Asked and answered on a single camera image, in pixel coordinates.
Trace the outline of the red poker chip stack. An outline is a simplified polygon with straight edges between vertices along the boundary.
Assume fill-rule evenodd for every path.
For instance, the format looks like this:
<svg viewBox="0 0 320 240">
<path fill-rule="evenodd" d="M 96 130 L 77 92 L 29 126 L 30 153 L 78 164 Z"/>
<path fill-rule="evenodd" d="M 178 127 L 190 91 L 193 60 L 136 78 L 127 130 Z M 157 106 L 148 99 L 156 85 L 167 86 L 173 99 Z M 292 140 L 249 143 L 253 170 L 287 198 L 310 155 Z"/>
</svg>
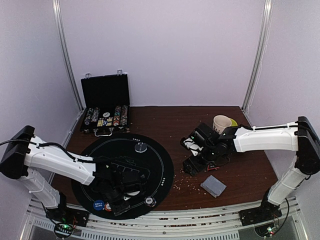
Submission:
<svg viewBox="0 0 320 240">
<path fill-rule="evenodd" d="M 107 212 L 111 212 L 112 211 L 112 208 L 110 206 L 110 204 L 107 202 L 105 205 L 104 205 L 104 209 L 107 211 Z"/>
</svg>

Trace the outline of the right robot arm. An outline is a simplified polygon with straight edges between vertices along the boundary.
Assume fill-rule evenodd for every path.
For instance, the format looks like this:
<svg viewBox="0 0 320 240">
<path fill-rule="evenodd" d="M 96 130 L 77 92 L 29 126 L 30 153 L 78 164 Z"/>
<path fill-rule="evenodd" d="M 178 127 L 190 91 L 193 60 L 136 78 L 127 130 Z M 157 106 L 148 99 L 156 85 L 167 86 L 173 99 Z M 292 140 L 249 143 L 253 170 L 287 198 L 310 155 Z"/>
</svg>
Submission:
<svg viewBox="0 0 320 240">
<path fill-rule="evenodd" d="M 282 125 L 255 127 L 243 124 L 233 126 L 229 117 L 216 115 L 213 126 L 201 123 L 181 145 L 192 152 L 183 164 L 183 170 L 195 176 L 210 164 L 219 167 L 219 159 L 232 153 L 285 150 L 295 152 L 295 162 L 263 197 L 256 210 L 259 220 L 268 220 L 285 198 L 303 180 L 320 171 L 320 139 L 305 116 Z"/>
</svg>

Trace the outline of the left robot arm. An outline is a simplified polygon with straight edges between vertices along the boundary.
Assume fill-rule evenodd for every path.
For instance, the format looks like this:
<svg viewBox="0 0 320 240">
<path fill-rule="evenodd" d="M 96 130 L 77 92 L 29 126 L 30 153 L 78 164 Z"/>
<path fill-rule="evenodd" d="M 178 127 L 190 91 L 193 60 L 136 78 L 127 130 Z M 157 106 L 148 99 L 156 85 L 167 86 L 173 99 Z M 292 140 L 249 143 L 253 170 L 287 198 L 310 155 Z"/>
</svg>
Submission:
<svg viewBox="0 0 320 240">
<path fill-rule="evenodd" d="M 145 180 L 136 170 L 116 167 L 116 158 L 90 157 L 67 151 L 56 142 L 44 142 L 35 136 L 34 127 L 26 125 L 12 139 L 0 161 L 0 172 L 7 178 L 19 180 L 42 203 L 48 218 L 67 222 L 72 211 L 66 196 L 50 186 L 37 171 L 44 169 L 90 186 L 102 196 L 115 216 L 129 210 L 129 199 L 145 192 Z"/>
</svg>

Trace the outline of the blue small blind button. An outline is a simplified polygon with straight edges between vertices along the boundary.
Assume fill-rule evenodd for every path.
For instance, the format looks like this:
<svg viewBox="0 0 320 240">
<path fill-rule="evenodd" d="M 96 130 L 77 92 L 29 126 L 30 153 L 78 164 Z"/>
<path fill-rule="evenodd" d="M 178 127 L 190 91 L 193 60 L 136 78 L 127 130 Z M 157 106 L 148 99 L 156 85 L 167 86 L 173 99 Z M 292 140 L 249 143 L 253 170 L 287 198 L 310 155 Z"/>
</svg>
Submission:
<svg viewBox="0 0 320 240">
<path fill-rule="evenodd" d="M 92 206 L 94 210 L 101 211 L 105 209 L 105 202 L 103 200 L 98 199 L 93 202 Z"/>
</svg>

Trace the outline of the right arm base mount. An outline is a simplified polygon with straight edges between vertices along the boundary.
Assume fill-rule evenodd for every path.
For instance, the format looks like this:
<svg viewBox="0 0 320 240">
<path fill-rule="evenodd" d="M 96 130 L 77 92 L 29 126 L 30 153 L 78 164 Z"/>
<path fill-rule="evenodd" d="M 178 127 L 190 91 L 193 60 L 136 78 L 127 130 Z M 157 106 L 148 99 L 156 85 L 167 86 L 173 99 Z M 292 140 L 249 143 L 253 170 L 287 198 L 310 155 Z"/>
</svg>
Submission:
<svg viewBox="0 0 320 240">
<path fill-rule="evenodd" d="M 267 209 L 262 207 L 255 207 L 241 210 L 239 218 L 242 226 L 255 225 L 266 221 L 271 221 L 274 217 L 281 217 L 283 214 L 279 208 Z"/>
</svg>

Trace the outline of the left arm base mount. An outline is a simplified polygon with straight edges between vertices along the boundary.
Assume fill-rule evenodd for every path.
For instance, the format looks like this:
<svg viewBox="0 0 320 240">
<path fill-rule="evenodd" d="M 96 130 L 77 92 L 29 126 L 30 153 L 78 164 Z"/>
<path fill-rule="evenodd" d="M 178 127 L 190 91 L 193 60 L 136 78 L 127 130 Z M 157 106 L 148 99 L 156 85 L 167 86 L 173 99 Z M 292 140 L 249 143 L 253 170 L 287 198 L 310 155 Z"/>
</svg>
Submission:
<svg viewBox="0 0 320 240">
<path fill-rule="evenodd" d="M 44 208 L 46 217 L 55 223 L 69 224 L 72 226 L 86 227 L 90 213 L 85 210 L 66 207 L 64 209 Z"/>
</svg>

